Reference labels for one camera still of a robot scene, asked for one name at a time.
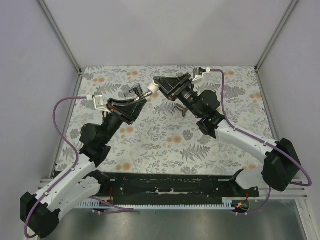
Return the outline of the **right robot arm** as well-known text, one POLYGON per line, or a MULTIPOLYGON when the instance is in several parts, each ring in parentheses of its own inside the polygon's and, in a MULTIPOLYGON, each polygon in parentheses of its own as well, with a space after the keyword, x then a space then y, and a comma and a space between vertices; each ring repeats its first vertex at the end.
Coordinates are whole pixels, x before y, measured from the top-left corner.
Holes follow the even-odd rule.
POLYGON ((193 85, 194 80, 189 73, 179 77, 156 76, 148 90, 153 94, 161 92, 172 102, 179 100, 199 119, 197 126, 204 135, 232 144, 263 163, 261 167, 239 170, 234 174, 236 184, 242 189, 268 185, 284 192, 301 169, 292 142, 285 138, 280 141, 264 139, 233 125, 225 113, 219 113, 222 102, 217 94, 212 90, 197 93, 193 85))

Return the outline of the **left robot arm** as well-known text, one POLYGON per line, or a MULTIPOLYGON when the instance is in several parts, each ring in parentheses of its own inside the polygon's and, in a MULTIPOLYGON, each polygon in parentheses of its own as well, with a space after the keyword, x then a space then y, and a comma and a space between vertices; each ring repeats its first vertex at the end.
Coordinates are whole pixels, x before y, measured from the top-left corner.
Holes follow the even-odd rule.
POLYGON ((108 143, 122 124, 133 124, 147 103, 145 98, 116 100, 103 104, 100 95, 80 98, 90 101, 98 111, 106 113, 101 124, 87 123, 80 130, 82 148, 72 143, 75 160, 45 187, 20 198, 20 219, 24 222, 24 236, 46 238, 59 225, 62 218, 87 198, 96 195, 108 177, 98 170, 111 150, 108 143))

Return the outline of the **white elbow fitting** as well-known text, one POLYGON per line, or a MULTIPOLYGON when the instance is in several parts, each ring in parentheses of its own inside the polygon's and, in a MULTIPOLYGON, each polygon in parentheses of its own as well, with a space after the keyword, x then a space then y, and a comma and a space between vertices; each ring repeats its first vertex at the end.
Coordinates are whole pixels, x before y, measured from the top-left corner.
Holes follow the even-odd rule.
POLYGON ((150 84, 148 85, 148 87, 147 87, 147 89, 148 89, 150 92, 152 92, 153 95, 158 92, 159 88, 160 88, 159 85, 157 85, 157 84, 155 84, 155 83, 150 83, 150 84))

